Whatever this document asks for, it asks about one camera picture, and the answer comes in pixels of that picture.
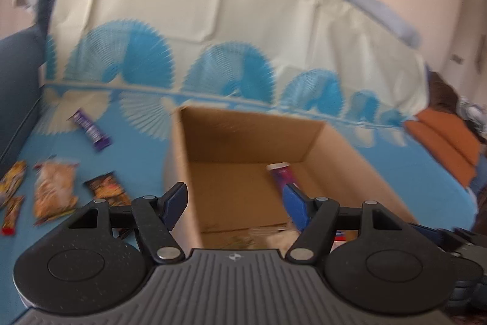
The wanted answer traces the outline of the purple snack tube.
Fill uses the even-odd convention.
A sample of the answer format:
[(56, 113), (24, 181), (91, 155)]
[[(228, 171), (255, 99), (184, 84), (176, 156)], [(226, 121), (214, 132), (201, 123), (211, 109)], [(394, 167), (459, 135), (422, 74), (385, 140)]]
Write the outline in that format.
[(291, 170), (291, 164), (289, 162), (269, 164), (266, 166), (266, 169), (280, 193), (285, 191), (289, 191), (291, 193), (295, 192), (297, 187), (297, 179)]

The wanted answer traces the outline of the dark chocolate bar pack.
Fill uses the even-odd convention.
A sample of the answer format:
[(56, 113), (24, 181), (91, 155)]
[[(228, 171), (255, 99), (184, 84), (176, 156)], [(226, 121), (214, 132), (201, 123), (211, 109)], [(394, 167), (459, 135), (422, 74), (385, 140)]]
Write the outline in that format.
[(131, 204), (130, 196), (113, 171), (85, 181), (83, 185), (92, 193), (94, 199), (104, 199), (110, 206)]

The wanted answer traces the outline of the purple candy bar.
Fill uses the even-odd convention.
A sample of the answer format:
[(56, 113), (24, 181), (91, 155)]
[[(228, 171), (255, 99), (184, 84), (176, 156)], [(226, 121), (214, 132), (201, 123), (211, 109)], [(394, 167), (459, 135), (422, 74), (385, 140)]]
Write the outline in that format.
[(82, 109), (75, 111), (68, 119), (88, 137), (93, 148), (101, 152), (111, 145), (111, 138), (105, 134)]

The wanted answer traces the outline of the cardboard box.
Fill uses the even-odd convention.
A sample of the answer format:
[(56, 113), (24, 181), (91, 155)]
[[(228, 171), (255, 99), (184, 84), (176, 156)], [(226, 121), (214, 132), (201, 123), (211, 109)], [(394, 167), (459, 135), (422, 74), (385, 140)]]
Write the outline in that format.
[(173, 229), (193, 248), (246, 249), (251, 229), (290, 219), (267, 169), (287, 162), (311, 198), (345, 207), (375, 200), (406, 222), (414, 216), (372, 165), (330, 124), (281, 115), (183, 106), (172, 114), (165, 188), (188, 187), (188, 205)]

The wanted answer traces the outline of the clear cracker packet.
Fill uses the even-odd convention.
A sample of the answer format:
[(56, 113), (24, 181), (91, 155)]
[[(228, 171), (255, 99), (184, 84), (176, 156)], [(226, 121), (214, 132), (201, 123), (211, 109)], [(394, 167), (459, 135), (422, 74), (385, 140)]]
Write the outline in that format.
[(34, 166), (36, 183), (33, 214), (35, 225), (72, 213), (79, 198), (74, 194), (78, 164), (50, 158)]

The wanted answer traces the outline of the long red wrapper bar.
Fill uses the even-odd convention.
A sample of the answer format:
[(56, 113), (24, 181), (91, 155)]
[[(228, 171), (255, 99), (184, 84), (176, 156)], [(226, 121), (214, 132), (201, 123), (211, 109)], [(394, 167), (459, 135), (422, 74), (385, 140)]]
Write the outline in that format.
[(2, 223), (1, 232), (4, 236), (11, 236), (16, 233), (16, 222), (18, 220), (25, 196), (13, 196), (6, 205), (6, 213)]

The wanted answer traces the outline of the yellow snack packet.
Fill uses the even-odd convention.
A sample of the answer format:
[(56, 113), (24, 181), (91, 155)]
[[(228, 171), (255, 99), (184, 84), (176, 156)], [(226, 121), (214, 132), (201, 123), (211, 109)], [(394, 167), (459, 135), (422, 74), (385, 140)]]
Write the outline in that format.
[(0, 205), (4, 207), (18, 190), (26, 174), (25, 160), (17, 161), (6, 172), (0, 182)]

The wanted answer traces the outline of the orange cushion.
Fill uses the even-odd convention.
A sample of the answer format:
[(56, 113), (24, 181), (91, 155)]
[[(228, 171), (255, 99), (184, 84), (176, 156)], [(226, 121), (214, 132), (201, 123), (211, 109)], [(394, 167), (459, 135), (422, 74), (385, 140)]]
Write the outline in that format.
[(459, 116), (427, 108), (403, 126), (463, 187), (471, 184), (481, 144)]

